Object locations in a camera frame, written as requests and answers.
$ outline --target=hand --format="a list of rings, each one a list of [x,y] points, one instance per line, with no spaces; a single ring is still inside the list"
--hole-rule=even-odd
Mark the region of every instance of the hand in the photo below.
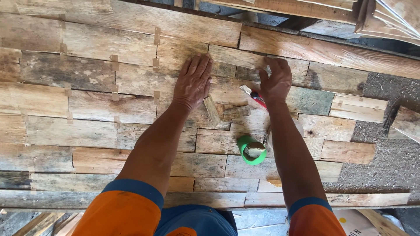
[[[188,58],[182,66],[178,80],[175,84],[172,103],[179,103],[192,111],[198,107],[210,89],[210,78],[213,59],[206,54],[201,60],[201,53],[197,53],[194,59]]]
[[[290,66],[285,59],[264,57],[264,62],[271,69],[271,76],[262,68],[257,68],[261,78],[260,95],[265,103],[273,101],[286,102],[291,87]]]

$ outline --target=tape strip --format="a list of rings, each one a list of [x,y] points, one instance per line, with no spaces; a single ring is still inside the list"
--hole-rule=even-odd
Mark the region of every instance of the tape strip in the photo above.
[[[34,182],[31,182],[31,195],[36,195],[37,194],[37,186]]]
[[[73,124],[73,113],[70,111],[67,112],[67,124]]]
[[[154,91],[153,95],[155,97],[155,104],[158,105],[160,101],[160,91]]]
[[[71,84],[63,82],[64,84],[64,96],[71,97]]]
[[[67,60],[67,44],[60,43],[60,60]]]
[[[25,110],[25,109],[22,109],[21,110],[21,115],[22,115],[22,119],[25,121],[25,122],[28,122],[28,111],[27,110]]]
[[[153,71],[159,71],[159,59],[158,58],[153,59]]]
[[[114,116],[114,128],[120,128],[120,117],[119,116]]]
[[[155,45],[160,45],[160,28],[155,27]]]
[[[115,149],[114,149],[114,155],[119,156],[120,155],[120,142],[115,142]]]
[[[112,100],[119,101],[120,96],[118,95],[118,85],[112,87]]]
[[[118,63],[118,55],[111,55],[109,58],[112,61],[112,70],[118,71],[120,69],[120,63]]]

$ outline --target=shirt sleeve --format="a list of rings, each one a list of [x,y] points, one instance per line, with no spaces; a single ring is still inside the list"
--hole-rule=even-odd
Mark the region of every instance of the shirt sleeve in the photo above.
[[[93,199],[73,236],[152,236],[162,207],[163,196],[155,187],[133,179],[114,180]]]
[[[327,201],[307,197],[289,209],[289,236],[346,236]]]

